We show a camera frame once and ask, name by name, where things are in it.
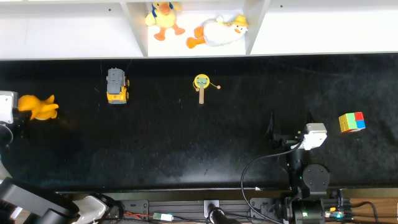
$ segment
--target plush toy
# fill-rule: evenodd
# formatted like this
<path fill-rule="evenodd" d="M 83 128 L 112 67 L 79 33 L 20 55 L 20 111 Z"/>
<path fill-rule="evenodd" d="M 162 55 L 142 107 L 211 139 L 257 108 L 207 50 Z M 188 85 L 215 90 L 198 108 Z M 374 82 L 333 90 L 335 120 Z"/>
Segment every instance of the plush toy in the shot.
<path fill-rule="evenodd" d="M 177 17 L 173 9 L 180 12 L 182 10 L 181 4 L 177 2 L 152 3 L 152 12 L 146 17 L 145 23 L 148 26 L 156 24 L 160 27 L 160 32 L 154 36 L 157 40 L 165 40 L 164 34 L 168 28 L 173 28 L 175 35 L 181 35 L 185 32 L 185 29 L 176 25 Z"/>
<path fill-rule="evenodd" d="M 203 26 L 195 29 L 195 38 L 189 37 L 187 45 L 190 49 L 198 44 L 206 43 L 209 46 L 217 47 L 230 44 L 240 39 L 246 31 L 249 24 L 243 15 L 238 15 L 231 24 L 225 23 L 222 16 L 217 19 L 210 19 Z"/>
<path fill-rule="evenodd" d="M 56 118 L 57 111 L 55 109 L 57 108 L 59 106 L 54 103 L 54 95 L 46 100 L 39 100 L 36 96 L 25 95 L 18 100 L 19 111 L 32 111 L 30 120 L 34 118 L 39 120 Z"/>

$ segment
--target red cube face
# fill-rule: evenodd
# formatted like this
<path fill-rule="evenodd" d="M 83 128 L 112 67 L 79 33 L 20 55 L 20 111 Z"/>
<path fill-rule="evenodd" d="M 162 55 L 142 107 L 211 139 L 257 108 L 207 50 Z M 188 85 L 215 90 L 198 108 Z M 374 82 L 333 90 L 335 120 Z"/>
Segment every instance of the red cube face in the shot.
<path fill-rule="evenodd" d="M 356 121 L 363 121 L 364 120 L 362 112 L 354 113 L 354 115 L 355 115 L 355 120 Z"/>

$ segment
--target black table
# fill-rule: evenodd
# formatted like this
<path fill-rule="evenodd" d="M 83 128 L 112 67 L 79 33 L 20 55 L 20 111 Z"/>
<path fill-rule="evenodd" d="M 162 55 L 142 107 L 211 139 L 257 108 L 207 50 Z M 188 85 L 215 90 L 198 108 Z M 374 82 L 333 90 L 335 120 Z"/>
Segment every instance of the black table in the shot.
<path fill-rule="evenodd" d="M 396 54 L 1 62 L 0 90 L 60 105 L 1 159 L 14 178 L 58 191 L 237 188 L 248 162 L 278 152 L 264 137 L 271 111 L 284 133 L 311 112 L 328 130 L 312 161 L 331 187 L 397 187 L 397 65 Z M 111 67 L 130 79 L 128 106 L 107 102 Z M 199 73 L 222 87 L 204 105 Z M 341 134 L 339 115 L 357 111 L 366 129 Z M 254 164 L 246 185 L 286 189 L 283 163 Z"/>

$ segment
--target rubik's cube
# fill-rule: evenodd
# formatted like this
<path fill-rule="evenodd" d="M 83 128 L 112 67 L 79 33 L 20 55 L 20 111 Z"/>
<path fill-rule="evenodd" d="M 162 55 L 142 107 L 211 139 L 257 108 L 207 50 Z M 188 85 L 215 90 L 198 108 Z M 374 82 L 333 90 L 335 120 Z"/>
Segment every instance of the rubik's cube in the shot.
<path fill-rule="evenodd" d="M 365 128 L 362 112 L 346 113 L 338 118 L 342 133 L 360 131 Z"/>

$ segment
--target toy truck cab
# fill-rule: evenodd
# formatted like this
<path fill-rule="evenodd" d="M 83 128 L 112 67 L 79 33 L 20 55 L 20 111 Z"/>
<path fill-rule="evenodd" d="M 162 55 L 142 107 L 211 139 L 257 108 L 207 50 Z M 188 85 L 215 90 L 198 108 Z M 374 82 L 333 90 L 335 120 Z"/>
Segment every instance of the toy truck cab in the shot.
<path fill-rule="evenodd" d="M 111 104 L 125 104 L 129 99 L 127 88 L 130 81 L 124 76 L 124 71 L 118 68 L 108 70 L 106 77 L 108 84 L 106 85 L 106 96 Z"/>

